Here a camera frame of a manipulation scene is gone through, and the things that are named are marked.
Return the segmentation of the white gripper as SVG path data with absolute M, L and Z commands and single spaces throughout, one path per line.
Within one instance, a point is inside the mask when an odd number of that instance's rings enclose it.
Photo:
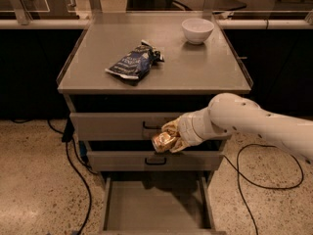
M 199 111 L 185 113 L 179 119 L 166 123 L 161 130 L 173 137 L 170 141 L 169 151 L 177 153 L 189 146 L 197 146 L 206 140 L 226 138 L 229 132 L 215 125 L 209 116 L 208 108 Z

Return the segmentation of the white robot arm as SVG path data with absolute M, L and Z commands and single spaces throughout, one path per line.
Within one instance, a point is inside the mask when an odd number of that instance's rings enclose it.
M 312 120 L 267 112 L 254 101 L 232 93 L 214 96 L 207 107 L 185 113 L 161 130 L 178 138 L 172 152 L 240 132 L 258 135 L 285 152 L 313 162 Z

